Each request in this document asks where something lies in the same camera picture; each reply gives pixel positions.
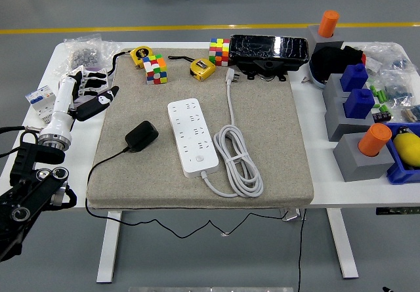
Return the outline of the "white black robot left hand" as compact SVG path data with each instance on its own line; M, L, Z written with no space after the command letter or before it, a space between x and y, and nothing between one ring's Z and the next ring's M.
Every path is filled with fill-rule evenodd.
M108 108L119 87L113 86L101 93L90 90L107 83L105 73L79 70L61 80L51 121L40 132L41 140L50 138L70 140L73 120L86 121Z

